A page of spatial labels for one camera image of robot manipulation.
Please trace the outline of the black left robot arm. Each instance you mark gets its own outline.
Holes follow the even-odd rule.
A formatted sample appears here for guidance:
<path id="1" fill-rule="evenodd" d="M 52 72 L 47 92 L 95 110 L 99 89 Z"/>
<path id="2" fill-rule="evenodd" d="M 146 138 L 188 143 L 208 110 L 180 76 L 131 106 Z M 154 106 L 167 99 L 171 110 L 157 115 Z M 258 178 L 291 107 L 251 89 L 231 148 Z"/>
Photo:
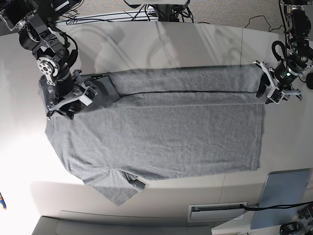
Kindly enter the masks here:
<path id="1" fill-rule="evenodd" d="M 292 84 L 313 67 L 313 49 L 309 44 L 312 24 L 304 10 L 312 3 L 311 0 L 279 1 L 285 41 L 274 41 L 271 45 L 272 54 L 279 64 L 275 68 L 267 68 L 264 62 L 253 62 L 263 71 L 256 97 L 261 98 L 265 94 L 266 104 L 279 104 L 291 96 L 299 100 L 303 98 L 301 91 Z"/>

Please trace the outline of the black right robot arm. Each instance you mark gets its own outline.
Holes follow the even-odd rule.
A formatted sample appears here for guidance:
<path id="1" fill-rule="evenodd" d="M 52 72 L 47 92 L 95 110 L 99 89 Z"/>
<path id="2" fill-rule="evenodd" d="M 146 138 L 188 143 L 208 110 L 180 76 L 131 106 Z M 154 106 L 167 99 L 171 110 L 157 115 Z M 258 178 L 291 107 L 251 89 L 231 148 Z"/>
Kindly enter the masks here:
<path id="1" fill-rule="evenodd" d="M 31 51 L 42 73 L 39 87 L 46 118 L 60 114 L 73 119 L 82 106 L 92 104 L 97 92 L 86 85 L 81 70 L 71 71 L 78 58 L 76 41 L 55 23 L 71 8 L 72 0 L 2 0 L 0 19 L 9 30 L 17 30 L 20 45 Z"/>

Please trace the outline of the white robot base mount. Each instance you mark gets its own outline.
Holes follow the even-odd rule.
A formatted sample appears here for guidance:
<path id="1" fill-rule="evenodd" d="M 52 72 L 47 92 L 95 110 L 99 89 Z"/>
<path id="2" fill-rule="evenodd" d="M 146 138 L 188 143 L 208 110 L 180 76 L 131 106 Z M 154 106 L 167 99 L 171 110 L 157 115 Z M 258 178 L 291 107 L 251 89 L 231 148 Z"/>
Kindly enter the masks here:
<path id="1" fill-rule="evenodd" d="M 193 14 L 188 7 L 189 0 L 125 0 L 124 2 L 132 8 L 143 5 L 147 10 L 148 6 L 152 7 L 160 22 L 179 22 L 179 17 L 183 22 L 188 18 L 194 22 Z"/>

